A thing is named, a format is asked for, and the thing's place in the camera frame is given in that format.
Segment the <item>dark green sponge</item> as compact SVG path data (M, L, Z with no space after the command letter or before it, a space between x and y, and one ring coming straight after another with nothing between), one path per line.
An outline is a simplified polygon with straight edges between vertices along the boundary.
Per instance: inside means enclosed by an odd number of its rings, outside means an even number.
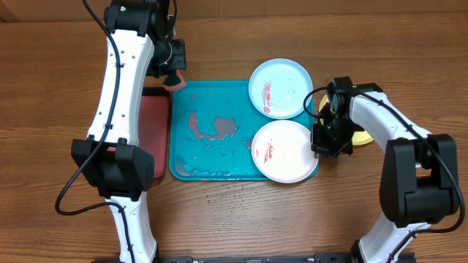
M167 91L179 91L186 87L186 81L179 69L169 74L162 83L162 86Z

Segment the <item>yellow-green plate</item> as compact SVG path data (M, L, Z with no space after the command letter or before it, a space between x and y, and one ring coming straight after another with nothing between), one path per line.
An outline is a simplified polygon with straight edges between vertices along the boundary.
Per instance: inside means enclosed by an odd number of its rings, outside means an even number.
M322 108L328 103L328 97L324 95L324 97L321 99L318 111L321 111ZM360 145L366 145L370 142L373 142L374 139L371 137L371 135L367 131L357 131L354 133L352 137L352 144L354 146L360 146Z

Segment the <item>white pink plate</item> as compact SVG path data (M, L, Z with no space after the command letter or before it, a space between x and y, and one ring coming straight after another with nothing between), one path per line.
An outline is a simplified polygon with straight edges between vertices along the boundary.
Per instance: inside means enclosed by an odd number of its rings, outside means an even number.
M318 169L311 150L311 131L300 123L279 120L267 123L252 140L252 159L258 170L278 183L298 183Z

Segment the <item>light blue plate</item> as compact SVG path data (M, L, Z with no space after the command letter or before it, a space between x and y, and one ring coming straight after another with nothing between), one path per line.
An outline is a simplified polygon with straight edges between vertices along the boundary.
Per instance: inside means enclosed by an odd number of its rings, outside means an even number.
M309 73L299 63L274 58L259 65L249 79L249 98L263 115L290 119L303 112L306 96L313 91Z

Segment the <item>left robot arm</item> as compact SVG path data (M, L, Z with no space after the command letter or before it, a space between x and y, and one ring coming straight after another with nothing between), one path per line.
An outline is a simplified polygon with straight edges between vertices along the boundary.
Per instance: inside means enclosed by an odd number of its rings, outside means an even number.
M159 249L148 215L147 193L154 181L154 157L140 148L139 114L145 78L163 77L168 88L184 88L185 43L175 39L175 1L112 1L95 21L107 40L107 63L96 115L84 140L73 140L78 169L55 202L79 175L104 202L72 212L108 206L121 250L118 262L158 262Z

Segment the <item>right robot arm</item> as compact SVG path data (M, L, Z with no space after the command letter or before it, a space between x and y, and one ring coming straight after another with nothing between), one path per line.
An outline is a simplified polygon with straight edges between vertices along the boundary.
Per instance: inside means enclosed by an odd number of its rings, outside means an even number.
M352 154L352 137L368 132L384 151L382 214L347 253L315 254L315 262L415 262L404 248L419 234L457 230L466 208L458 185L456 142L432 134L399 112L375 83L337 77L323 87L328 103L314 115L311 150L317 158Z

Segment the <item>black tray with red mat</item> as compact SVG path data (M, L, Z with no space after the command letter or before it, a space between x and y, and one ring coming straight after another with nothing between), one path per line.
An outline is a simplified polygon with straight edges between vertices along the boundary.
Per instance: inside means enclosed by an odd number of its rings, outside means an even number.
M143 89L140 102L138 133L140 148L154 158L154 179L165 174L170 94L164 88Z

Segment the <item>teal plastic tray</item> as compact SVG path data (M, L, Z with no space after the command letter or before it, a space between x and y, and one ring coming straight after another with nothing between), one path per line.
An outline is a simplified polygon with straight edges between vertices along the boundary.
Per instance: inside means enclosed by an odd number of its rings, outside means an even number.
M194 81L173 94L169 168L179 180L270 180L256 168L252 140L267 123L246 80ZM289 121L309 130L301 113Z

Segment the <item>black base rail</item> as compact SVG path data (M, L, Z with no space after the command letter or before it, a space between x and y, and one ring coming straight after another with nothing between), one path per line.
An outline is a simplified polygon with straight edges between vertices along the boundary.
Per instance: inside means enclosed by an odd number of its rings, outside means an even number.
M163 257L161 263L358 263L351 253L318 253L313 256L225 257L197 259L190 256Z

